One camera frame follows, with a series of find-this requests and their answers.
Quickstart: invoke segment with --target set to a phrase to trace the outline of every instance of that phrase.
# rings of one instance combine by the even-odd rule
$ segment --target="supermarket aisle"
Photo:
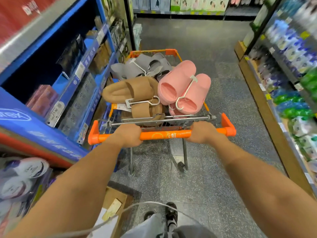
[[[198,73],[212,79],[206,103],[213,113],[224,112],[236,126],[232,142],[283,169],[234,53],[248,22],[211,20],[138,19],[141,49],[175,48],[183,60],[192,60]],[[152,140],[134,149],[135,176],[127,168],[112,180],[142,193],[141,200],[173,201],[217,237],[265,237],[252,220],[212,148],[187,143],[187,173],[175,167],[183,157],[182,141]],[[139,210],[139,219],[146,209]],[[190,221],[179,217],[179,225]]]

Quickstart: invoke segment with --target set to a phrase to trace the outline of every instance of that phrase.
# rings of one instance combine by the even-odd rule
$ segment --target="forearm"
[[[315,220],[316,202],[299,186],[227,138],[214,147],[246,207],[268,237],[309,237],[315,232],[307,222]]]
[[[65,171],[7,237],[47,236],[93,227],[121,147],[109,138]]]

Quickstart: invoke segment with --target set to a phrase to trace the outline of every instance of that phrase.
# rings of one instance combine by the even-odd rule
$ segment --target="hand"
[[[210,144],[214,146],[218,140],[226,138],[225,135],[218,133],[215,126],[206,121],[194,122],[191,126],[192,135],[187,141],[198,144]]]
[[[137,147],[143,142],[140,140],[141,132],[141,128],[135,124],[122,124],[109,138],[116,139],[125,148]]]

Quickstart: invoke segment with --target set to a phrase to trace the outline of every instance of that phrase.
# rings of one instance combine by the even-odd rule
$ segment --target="speckled floor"
[[[280,170],[283,166],[239,69],[234,45],[249,30],[248,22],[141,19],[141,49],[175,48],[192,60],[198,73],[212,79],[206,98],[213,113],[224,112],[237,129],[230,140]],[[173,201],[179,210],[210,228],[217,237],[265,237],[257,227],[212,148],[187,143],[187,173],[175,164],[183,157],[182,141],[145,141],[134,149],[135,176],[124,167],[112,180],[141,192],[141,201]],[[146,209],[140,209],[139,222]],[[191,221],[179,215],[178,225]]]

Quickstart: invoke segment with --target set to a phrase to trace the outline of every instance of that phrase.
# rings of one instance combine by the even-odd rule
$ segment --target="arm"
[[[237,147],[207,122],[194,123],[188,141],[215,148],[244,204],[268,237],[316,236],[316,201],[273,166]]]
[[[135,147],[141,128],[121,125],[106,141],[65,171],[30,212],[8,233],[13,237],[46,237],[94,226],[106,187],[122,147]]]

